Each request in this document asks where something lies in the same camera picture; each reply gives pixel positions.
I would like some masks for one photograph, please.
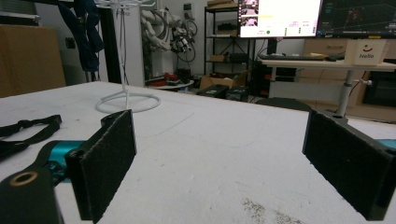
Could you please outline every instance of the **hole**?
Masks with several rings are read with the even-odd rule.
[[[73,150],[70,152],[69,155],[72,158],[82,158],[82,156],[84,155],[84,151],[83,150]]]
[[[26,184],[31,183],[32,181],[34,181],[36,178],[38,177],[38,173],[36,172],[25,172],[19,175],[16,175],[14,178],[11,179],[11,181],[9,182],[9,184],[12,187],[19,187],[19,186],[23,186]]]
[[[113,116],[107,116],[107,117],[103,118],[102,120],[106,121],[106,120],[110,120],[110,119],[114,119]]]

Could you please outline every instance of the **wall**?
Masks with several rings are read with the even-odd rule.
[[[81,69],[78,58],[78,49],[68,49],[65,44],[66,37],[73,37],[64,23],[57,6],[35,4],[37,15],[41,17],[40,25],[53,27],[57,31],[59,51],[61,53],[66,85],[75,85],[86,82],[85,73]]]
[[[204,72],[204,29],[205,29],[205,7],[207,1],[175,1],[175,0],[162,0],[160,3],[160,7],[168,7],[169,10],[175,14],[182,16],[183,15],[183,4],[184,3],[193,3],[194,4],[194,13],[195,20],[194,22],[198,27],[198,34],[195,36],[195,50],[196,50],[196,58],[190,64],[185,64],[179,62],[179,67],[188,67],[190,66],[191,72],[193,75],[202,75]],[[226,16],[224,20],[233,19],[231,16]],[[262,42],[264,40],[257,40],[256,42],[256,52],[258,52],[259,48],[262,46]],[[304,40],[303,39],[284,39],[277,44],[277,53],[298,53],[303,54],[304,49]],[[176,68],[176,56],[174,55],[174,67]]]
[[[57,30],[58,43],[64,68],[64,76],[67,85],[75,85],[86,82],[85,72],[82,70],[78,49],[68,49],[65,44],[66,37],[73,37],[64,23],[64,20],[56,6],[35,4],[37,15],[41,17],[40,25],[53,27]],[[130,85],[144,86],[143,61],[141,57],[141,31],[140,13],[138,8],[126,10],[126,74]],[[108,81],[106,74],[106,58],[103,50],[99,53],[99,72],[102,81]]]

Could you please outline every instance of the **table leg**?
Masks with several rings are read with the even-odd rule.
[[[346,74],[346,82],[344,83],[343,89],[340,94],[340,104],[337,109],[337,116],[343,117],[347,110],[347,101],[349,99],[349,94],[352,90],[352,81],[355,71],[348,70]]]
[[[271,74],[270,92],[268,93],[268,98],[274,98],[274,88],[272,88],[272,83],[276,82],[276,67],[273,67]]]

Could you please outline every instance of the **white stand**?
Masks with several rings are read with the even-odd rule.
[[[104,7],[104,8],[111,8],[112,10],[112,14],[113,14],[113,21],[114,21],[114,27],[116,27],[116,15],[117,15],[117,9],[121,9],[121,8],[129,8],[129,7],[140,7],[141,4],[143,2],[147,2],[148,0],[143,0],[143,1],[138,1],[138,0],[96,0],[95,3],[98,5],[98,7]],[[116,41],[118,42],[118,40],[120,39],[119,37],[119,33],[117,31],[115,31],[116,33]],[[142,112],[142,111],[146,111],[146,110],[150,110],[152,108],[157,107],[158,105],[161,104],[161,99],[157,96],[154,96],[152,94],[141,94],[141,93],[130,93],[129,90],[127,90],[125,88],[125,81],[124,81],[124,69],[123,69],[123,63],[122,63],[122,59],[121,59],[121,49],[120,49],[120,44],[117,43],[118,49],[118,57],[119,57],[119,66],[120,66],[120,79],[121,79],[121,84],[122,84],[122,91],[116,92],[114,94],[108,95],[104,98],[101,99],[100,102],[98,102],[96,104],[96,110],[100,111],[100,112],[104,112],[107,114],[111,114],[114,113],[116,111],[112,111],[112,110],[106,110],[100,107],[100,105],[104,104],[105,102],[114,100],[114,99],[118,99],[118,98],[126,98],[126,102],[125,102],[125,109],[129,109],[129,99],[132,96],[141,96],[141,97],[148,97],[148,98],[152,98],[156,100],[156,104],[143,108],[143,109],[138,109],[138,110],[133,110],[134,113],[138,113],[138,112]]]

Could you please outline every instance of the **table surface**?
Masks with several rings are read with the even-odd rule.
[[[319,69],[342,69],[364,70],[378,72],[393,72],[396,70],[394,63],[379,63],[378,65],[353,65],[344,61],[288,61],[288,60],[262,60],[263,64],[270,67],[295,67],[295,68],[319,68]]]
[[[134,114],[137,155],[99,223],[396,223],[396,197],[384,221],[367,222],[310,164],[302,153],[307,112],[127,88],[155,94],[162,104]],[[48,141],[90,138],[106,115],[96,103],[120,89],[93,82],[0,99],[0,126],[53,114],[64,121],[49,140],[0,162],[0,179],[29,165]],[[151,104],[132,98],[134,108]],[[106,106],[122,105],[118,99]],[[396,138],[395,125],[349,124],[376,139]],[[71,185],[55,190],[65,223],[87,223]]]

